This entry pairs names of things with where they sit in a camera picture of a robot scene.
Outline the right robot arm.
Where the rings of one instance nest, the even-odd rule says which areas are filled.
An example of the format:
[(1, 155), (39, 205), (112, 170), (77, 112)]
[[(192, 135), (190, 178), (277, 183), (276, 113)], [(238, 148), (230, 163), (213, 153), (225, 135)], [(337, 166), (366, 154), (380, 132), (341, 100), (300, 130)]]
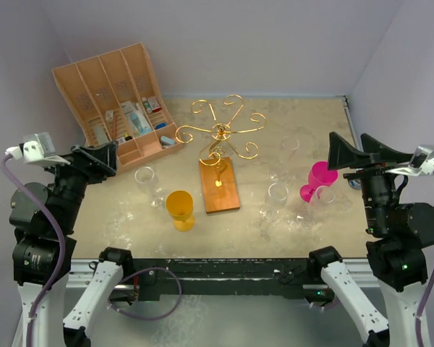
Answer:
[(434, 145), (414, 153), (394, 150), (361, 135), (360, 150), (335, 132), (329, 134), (328, 168), (348, 168), (358, 180), (367, 221), (367, 260), (386, 306), (383, 316), (357, 285), (334, 247), (309, 253), (308, 277), (325, 283), (353, 320), (364, 346), (430, 346), (425, 306), (434, 286), (425, 248), (434, 245), (434, 207), (401, 203), (409, 178), (434, 175)]

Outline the pink plastic wine glass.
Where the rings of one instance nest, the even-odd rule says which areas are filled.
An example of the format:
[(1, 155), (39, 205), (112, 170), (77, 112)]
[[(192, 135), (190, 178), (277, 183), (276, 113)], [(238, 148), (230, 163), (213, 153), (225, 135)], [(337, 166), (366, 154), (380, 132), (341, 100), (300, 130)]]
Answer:
[(338, 171), (330, 170), (327, 161), (318, 161), (310, 169), (307, 184), (300, 188), (299, 195), (305, 202), (310, 202), (317, 188), (330, 187), (338, 177)]

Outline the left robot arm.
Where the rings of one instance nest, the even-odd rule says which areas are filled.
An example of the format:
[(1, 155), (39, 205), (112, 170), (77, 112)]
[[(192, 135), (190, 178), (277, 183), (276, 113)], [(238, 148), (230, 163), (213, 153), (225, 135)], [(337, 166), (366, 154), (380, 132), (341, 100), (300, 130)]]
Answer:
[(95, 319), (109, 305), (118, 283), (135, 273), (131, 251), (105, 248), (72, 312), (64, 296), (76, 240), (74, 232), (85, 191), (116, 175), (119, 143), (75, 145), (66, 155), (48, 152), (39, 139), (6, 150), (1, 170), (16, 186), (9, 222), (16, 245), (13, 276), (22, 305), (24, 346), (91, 346)]

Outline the clear champagne flute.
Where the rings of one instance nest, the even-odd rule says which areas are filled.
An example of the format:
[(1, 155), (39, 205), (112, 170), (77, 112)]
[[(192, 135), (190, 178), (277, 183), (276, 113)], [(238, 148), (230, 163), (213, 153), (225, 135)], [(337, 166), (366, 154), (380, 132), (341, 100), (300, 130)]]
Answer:
[(288, 183), (295, 180), (294, 162), (299, 140), (291, 135), (281, 140), (278, 160), (272, 164), (269, 170), (269, 177), (275, 183)]

